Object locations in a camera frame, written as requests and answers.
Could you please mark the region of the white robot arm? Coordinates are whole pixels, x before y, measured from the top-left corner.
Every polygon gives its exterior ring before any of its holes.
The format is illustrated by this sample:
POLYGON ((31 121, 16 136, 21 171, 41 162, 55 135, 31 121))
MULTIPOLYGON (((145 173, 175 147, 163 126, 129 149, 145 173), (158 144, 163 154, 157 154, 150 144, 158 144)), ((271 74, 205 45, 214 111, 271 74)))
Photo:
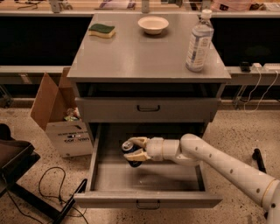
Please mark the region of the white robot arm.
POLYGON ((180 139, 131 137, 122 144, 130 162, 171 160, 178 165, 204 161, 267 213, 267 224, 280 224, 280 180, 214 148, 194 134, 180 139))

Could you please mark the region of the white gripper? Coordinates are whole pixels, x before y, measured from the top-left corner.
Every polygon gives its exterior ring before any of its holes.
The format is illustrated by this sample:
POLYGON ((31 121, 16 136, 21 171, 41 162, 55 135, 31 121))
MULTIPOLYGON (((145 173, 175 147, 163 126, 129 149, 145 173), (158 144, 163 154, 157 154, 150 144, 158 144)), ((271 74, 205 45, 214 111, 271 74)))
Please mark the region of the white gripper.
POLYGON ((163 160, 162 150, 164 139, 162 137, 153 137, 149 139, 145 136, 136 136, 129 138, 128 141, 140 147, 138 150, 124 154, 124 157, 128 161, 143 162, 149 159, 153 161, 163 160))

